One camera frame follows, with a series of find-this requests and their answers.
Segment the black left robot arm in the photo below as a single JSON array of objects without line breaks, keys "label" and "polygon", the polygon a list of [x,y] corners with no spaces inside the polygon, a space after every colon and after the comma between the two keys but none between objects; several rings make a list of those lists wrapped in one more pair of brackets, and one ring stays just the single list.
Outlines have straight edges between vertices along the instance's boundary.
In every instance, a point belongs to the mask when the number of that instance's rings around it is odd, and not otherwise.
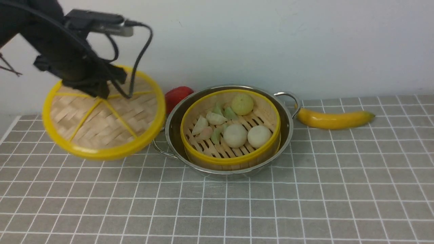
[{"label": "black left robot arm", "polygon": [[2,0],[1,47],[21,35],[37,52],[34,66],[61,79],[62,85],[92,97],[107,99],[109,83],[124,97],[123,68],[99,57],[88,43],[91,32],[108,37],[118,58],[112,34],[122,35],[121,15],[73,9],[65,14],[57,0]]}]

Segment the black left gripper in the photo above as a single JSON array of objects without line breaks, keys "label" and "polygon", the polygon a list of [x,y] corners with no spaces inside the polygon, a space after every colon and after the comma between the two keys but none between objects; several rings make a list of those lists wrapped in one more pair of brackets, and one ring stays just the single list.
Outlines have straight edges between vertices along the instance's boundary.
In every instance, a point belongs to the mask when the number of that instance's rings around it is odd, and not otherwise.
[{"label": "black left gripper", "polygon": [[77,46],[60,29],[48,23],[30,21],[20,34],[39,53],[34,66],[60,79],[63,85],[81,89],[94,98],[107,99],[111,77],[105,68],[88,57],[88,52]]}]

